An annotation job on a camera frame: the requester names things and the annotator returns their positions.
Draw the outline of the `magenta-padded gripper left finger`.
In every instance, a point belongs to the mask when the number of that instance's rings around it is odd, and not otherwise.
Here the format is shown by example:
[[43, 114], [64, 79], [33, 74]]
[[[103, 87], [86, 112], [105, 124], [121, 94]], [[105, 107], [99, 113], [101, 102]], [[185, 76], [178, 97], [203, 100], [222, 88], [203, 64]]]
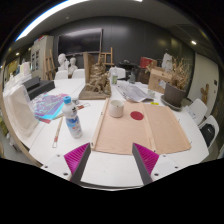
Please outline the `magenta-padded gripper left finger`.
[[90, 144], [86, 143], [65, 155], [56, 154], [42, 169], [79, 185], [90, 153]]

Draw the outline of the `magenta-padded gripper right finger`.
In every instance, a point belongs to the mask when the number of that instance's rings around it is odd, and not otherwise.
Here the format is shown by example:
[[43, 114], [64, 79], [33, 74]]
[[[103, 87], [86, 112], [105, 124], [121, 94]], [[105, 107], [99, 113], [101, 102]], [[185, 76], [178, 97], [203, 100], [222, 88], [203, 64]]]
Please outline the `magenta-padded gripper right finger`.
[[168, 155], [158, 155], [137, 143], [132, 145], [132, 154], [144, 185], [181, 169], [181, 166], [174, 162]]

